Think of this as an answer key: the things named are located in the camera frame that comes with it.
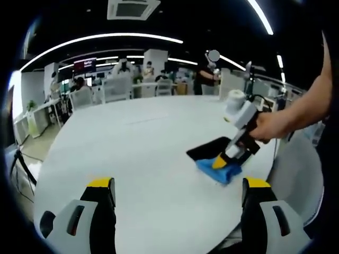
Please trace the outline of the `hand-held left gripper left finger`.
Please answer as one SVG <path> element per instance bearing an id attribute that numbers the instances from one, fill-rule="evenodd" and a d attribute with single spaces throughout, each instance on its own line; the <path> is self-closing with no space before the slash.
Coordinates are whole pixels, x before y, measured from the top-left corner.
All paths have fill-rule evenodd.
<path id="1" fill-rule="evenodd" d="M 114 178 L 91 181 L 57 215 L 45 211 L 40 231 L 56 253 L 116 253 Z"/>

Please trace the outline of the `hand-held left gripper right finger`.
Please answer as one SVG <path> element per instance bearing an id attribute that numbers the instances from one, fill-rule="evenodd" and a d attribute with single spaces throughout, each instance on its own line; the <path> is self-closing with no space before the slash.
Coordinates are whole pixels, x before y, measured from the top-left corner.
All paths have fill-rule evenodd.
<path id="1" fill-rule="evenodd" d="M 301 217 L 262 179 L 243 178 L 242 209 L 246 253 L 302 253 L 311 241 Z"/>

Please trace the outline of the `person's right hand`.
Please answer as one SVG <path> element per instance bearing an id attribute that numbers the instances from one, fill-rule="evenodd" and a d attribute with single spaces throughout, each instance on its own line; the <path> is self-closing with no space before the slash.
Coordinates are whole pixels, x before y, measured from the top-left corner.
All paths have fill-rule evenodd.
<path id="1" fill-rule="evenodd" d="M 249 134 L 257 141 L 268 143 L 271 139 L 282 138 L 289 133 L 291 123 L 287 111 L 263 112 L 256 119 L 256 128 Z"/>

